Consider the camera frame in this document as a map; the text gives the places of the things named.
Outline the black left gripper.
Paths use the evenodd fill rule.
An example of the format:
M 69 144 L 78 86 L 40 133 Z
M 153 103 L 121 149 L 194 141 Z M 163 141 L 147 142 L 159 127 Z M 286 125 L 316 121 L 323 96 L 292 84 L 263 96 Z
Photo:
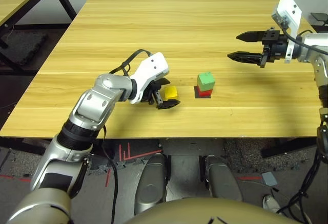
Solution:
M 180 104 L 180 101 L 177 99 L 162 100 L 159 90 L 162 86 L 170 83 L 171 82 L 164 77 L 156 81 L 151 81 L 143 92 L 143 102 L 147 102 L 149 105 L 156 104 L 158 110 L 170 109 Z

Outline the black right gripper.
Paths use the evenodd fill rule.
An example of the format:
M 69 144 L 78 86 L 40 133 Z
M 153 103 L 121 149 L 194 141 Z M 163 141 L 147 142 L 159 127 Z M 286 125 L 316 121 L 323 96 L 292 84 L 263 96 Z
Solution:
M 236 36 L 236 39 L 244 42 L 262 42 L 263 52 L 260 54 L 237 51 L 227 54 L 227 57 L 233 61 L 256 64 L 264 68 L 266 63 L 273 63 L 275 60 L 285 58 L 288 41 L 279 30 L 247 31 Z

